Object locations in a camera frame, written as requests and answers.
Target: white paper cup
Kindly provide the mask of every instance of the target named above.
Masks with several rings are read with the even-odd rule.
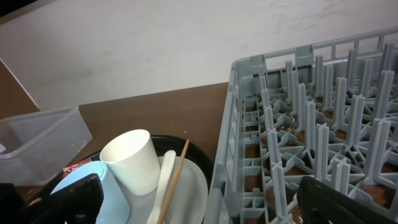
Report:
[[[116,137],[99,158],[131,193],[145,195],[157,187],[160,165],[148,131],[133,130]]]

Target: red packaging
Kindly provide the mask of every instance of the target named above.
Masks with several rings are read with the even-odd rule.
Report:
[[[91,159],[85,159],[83,161],[80,161],[80,162],[76,163],[75,165],[63,168],[63,177],[62,178],[65,178],[67,175],[69,175],[75,169],[77,169],[77,168],[81,167],[82,165],[87,164],[87,163],[89,163],[91,161],[92,161]]]

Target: clear plastic container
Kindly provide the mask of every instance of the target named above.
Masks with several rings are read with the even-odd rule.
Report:
[[[0,120],[0,183],[44,185],[93,139],[76,108]]]

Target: white wall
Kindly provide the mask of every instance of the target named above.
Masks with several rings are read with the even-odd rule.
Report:
[[[42,110],[227,82],[239,58],[398,26],[395,0],[58,0],[0,26]]]

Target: white plate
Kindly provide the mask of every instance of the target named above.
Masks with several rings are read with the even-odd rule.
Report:
[[[159,164],[162,166],[163,156],[158,157]],[[174,162],[174,170],[180,157],[177,156]],[[131,206],[130,219],[128,224],[145,224],[149,218],[150,211],[155,202],[156,189],[143,196],[130,193],[120,182],[124,196]],[[180,177],[174,190],[173,199],[167,212],[165,224],[199,224],[205,216],[208,197],[207,181],[200,168],[184,159]]]

